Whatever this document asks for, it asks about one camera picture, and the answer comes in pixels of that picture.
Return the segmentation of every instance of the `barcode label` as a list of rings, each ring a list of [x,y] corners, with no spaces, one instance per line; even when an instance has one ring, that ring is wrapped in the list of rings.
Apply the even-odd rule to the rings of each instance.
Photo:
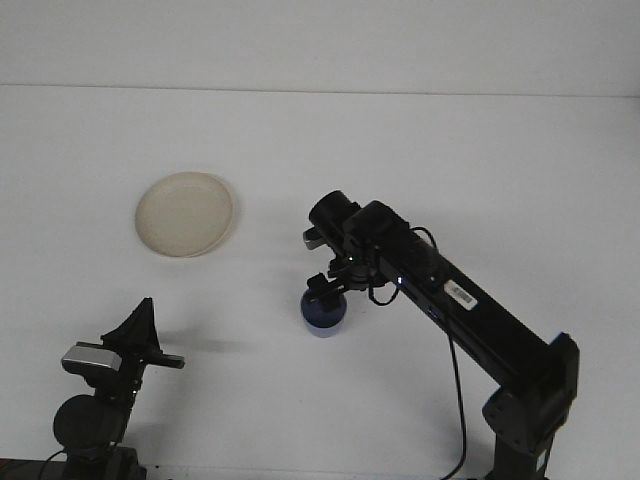
[[[469,292],[453,280],[449,280],[444,284],[444,291],[466,310],[471,310],[478,304],[478,300],[469,295]]]

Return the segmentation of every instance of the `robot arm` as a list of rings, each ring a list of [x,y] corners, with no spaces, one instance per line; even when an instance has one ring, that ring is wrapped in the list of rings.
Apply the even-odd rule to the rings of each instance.
[[[340,191],[311,210],[310,249],[336,255],[307,301],[337,308],[348,290],[396,285],[499,385],[483,408],[496,434],[492,480],[541,480],[557,429],[576,397],[579,351],[565,333],[546,344],[386,205],[360,207]]]
[[[122,441],[147,365],[183,368],[184,358],[160,349],[153,301],[145,298],[102,345],[78,342],[62,358],[62,367],[95,389],[76,395],[56,413],[53,431],[67,453],[63,479],[142,479],[135,450]]]

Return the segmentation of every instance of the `black cable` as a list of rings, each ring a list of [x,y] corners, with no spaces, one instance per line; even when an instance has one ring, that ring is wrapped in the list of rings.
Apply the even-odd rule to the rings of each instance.
[[[446,320],[447,325],[447,337],[449,338],[449,350],[451,351],[451,360],[453,361],[453,375],[456,380],[456,393],[458,396],[458,410],[460,411],[460,430],[462,432],[462,453],[460,454],[460,460],[458,464],[447,475],[440,480],[449,480],[453,477],[464,465],[467,458],[467,422],[464,417],[464,403],[462,401],[462,386],[460,385],[460,369],[458,367],[458,357],[456,356],[456,349],[453,343],[453,336],[451,335],[451,329],[449,328],[449,320]]]
[[[435,237],[431,234],[429,230],[425,227],[412,227],[411,231],[413,232],[423,232],[429,237],[431,241],[431,246],[433,249],[440,253],[438,250],[438,244],[436,243]],[[462,453],[460,454],[460,460],[457,465],[451,470],[448,474],[442,477],[440,480],[449,480],[452,478],[464,465],[464,462],[467,458],[467,422],[465,420],[464,415],[464,402],[462,399],[462,386],[460,382],[460,368],[458,366],[458,357],[456,355],[455,344],[453,343],[453,335],[451,334],[451,326],[449,324],[449,308],[445,308],[444,312],[445,317],[445,332],[447,334],[447,338],[449,340],[449,350],[451,351],[451,361],[453,363],[453,376],[456,382],[456,395],[458,397],[458,410],[460,412],[460,431],[462,432]]]
[[[386,307],[387,305],[389,305],[391,302],[393,302],[396,299],[396,297],[398,296],[398,293],[400,293],[400,287],[396,287],[396,291],[393,292],[393,294],[391,295],[391,298],[386,302],[381,302],[377,300],[375,295],[373,294],[373,279],[369,278],[369,300],[371,300],[373,303],[375,303],[379,307]]]
[[[58,455],[60,455],[61,453],[65,453],[64,448],[60,451],[57,451],[56,453],[54,453],[53,455],[51,455],[49,458],[47,458],[44,463],[42,464],[42,466],[40,467],[40,472],[38,472],[38,480],[42,480],[42,474],[44,473],[44,469],[47,467],[47,465],[49,465],[49,462],[51,460],[53,460],[54,457],[57,457]]]

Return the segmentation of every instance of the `white tabletop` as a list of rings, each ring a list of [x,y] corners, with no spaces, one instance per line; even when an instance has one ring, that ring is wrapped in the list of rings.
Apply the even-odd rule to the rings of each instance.
[[[90,392],[60,357],[151,296],[163,349],[187,365],[147,370],[125,438],[143,463],[446,473],[460,433],[442,332],[406,298],[379,308],[358,293],[333,338],[301,321],[305,280],[332,258],[305,249],[306,216],[341,189],[429,227],[545,341],[570,333],[579,393],[548,476],[630,476],[638,152],[637,99],[0,87],[0,452],[57,449],[57,408]],[[227,180],[239,215],[213,252],[170,259],[137,238],[133,214],[185,170]],[[479,476],[496,385],[460,357],[460,476]]]

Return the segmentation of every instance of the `white plate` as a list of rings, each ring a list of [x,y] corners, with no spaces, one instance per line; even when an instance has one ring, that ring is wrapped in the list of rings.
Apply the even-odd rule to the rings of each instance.
[[[181,172],[147,190],[136,209],[135,224],[151,250],[170,257],[195,257],[224,238],[233,214],[233,197],[221,179]]]

